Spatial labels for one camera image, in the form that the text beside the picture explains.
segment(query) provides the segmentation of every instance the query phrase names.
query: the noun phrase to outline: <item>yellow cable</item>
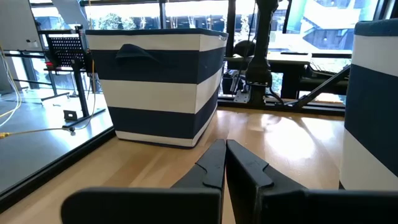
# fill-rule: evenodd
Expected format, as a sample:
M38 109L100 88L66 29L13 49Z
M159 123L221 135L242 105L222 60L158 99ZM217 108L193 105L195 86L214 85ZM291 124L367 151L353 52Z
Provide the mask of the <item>yellow cable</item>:
M46 129L38 129L38 130L31 130L31 131L20 131L16 133L0 133L0 139L4 139L9 136L17 135L17 134L27 134L27 133L36 133L40 131L54 131L54 130L62 130L62 131L69 131L67 128L46 128Z

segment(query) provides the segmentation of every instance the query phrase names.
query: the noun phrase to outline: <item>robotic arm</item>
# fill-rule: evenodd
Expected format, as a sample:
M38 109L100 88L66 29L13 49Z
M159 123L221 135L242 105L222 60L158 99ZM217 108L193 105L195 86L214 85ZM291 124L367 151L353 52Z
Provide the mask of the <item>robotic arm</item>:
M278 8L279 0L256 0L256 2L259 7L258 41L256 42L254 57L246 70L246 82L250 87L249 103L260 105L264 104L266 88L270 88L272 96L279 98L271 90L271 68L267 61L271 21L274 12Z

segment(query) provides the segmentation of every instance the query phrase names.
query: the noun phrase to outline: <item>music stand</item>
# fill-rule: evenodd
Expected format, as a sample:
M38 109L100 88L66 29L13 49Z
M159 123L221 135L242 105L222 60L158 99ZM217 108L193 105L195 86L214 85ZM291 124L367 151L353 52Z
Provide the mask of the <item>music stand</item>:
M91 55L87 52L81 29L82 26L76 26L75 30L40 31L41 34L45 35L49 45L49 51L45 54L45 56L50 60L50 62L46 62L47 70L55 72L73 72L76 88L79 92L80 106L83 115L79 118L76 111L64 110L63 115L66 123L62 126L63 128L72 127L91 117L91 113L88 111L87 107L85 90L81 80L81 72L86 72L87 74L93 73L91 71L91 64L93 61ZM64 36L64 34L78 34L78 36L71 37ZM94 111L94 115L103 112L104 110L104 108L97 109Z

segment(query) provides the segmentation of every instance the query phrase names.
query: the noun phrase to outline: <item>cable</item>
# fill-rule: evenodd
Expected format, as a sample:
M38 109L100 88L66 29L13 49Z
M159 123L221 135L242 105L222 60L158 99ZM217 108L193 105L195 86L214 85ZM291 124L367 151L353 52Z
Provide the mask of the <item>cable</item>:
M277 101L279 101L279 103L281 103L281 105L285 105L285 102L282 100L281 97L278 96L278 94L276 94L271 87L269 87L269 91L271 92L271 94L267 94L270 96L273 96Z
M5 115L11 113L10 117L8 117L8 119L7 119L5 122L3 122L2 124L0 124L0 127L1 127L1 126L4 125L7 121L9 121L9 119L14 115L14 112L15 112L16 110L18 110L18 108L21 106L21 104L22 104L22 98L21 98L21 96L20 96L20 94L19 94L19 92L18 92L18 90L17 90L17 86L16 86L16 84L15 84L15 82L14 82L14 79L12 78L12 75L11 75L11 72L10 72L10 69L9 69L9 66L8 66L8 63L7 63L7 60L6 60L6 54L4 53L4 50L3 50L2 46L1 46L1 44L0 44L0 51L1 51L1 60L2 60L2 64L4 65L4 68L6 69L6 73L7 73L7 77L8 77L8 82L9 82L10 85L12 86L12 89L16 92L16 97L17 97L17 105L16 105L16 107L15 107L13 110L10 110L10 111L8 111L8 112L3 113L2 115L0 115L0 118L2 118L3 116L5 116Z
M9 136L14 136L18 134L27 134L27 133L36 133L36 132L41 132L41 131L54 131L54 130L62 130L62 131L69 131L73 132L71 129L68 128L46 128L46 129L38 129L38 130L31 130L31 131L20 131L16 133L0 133L0 139L4 139Z
M89 95L90 95L90 90L91 90L91 85L88 85L87 100L88 100L88 97L89 97Z

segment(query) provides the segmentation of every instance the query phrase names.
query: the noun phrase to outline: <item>whiteboard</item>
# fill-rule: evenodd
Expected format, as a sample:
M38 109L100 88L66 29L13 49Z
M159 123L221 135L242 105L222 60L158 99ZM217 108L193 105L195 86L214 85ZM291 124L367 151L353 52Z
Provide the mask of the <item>whiteboard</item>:
M43 51L29 0L0 0L0 44L4 50Z

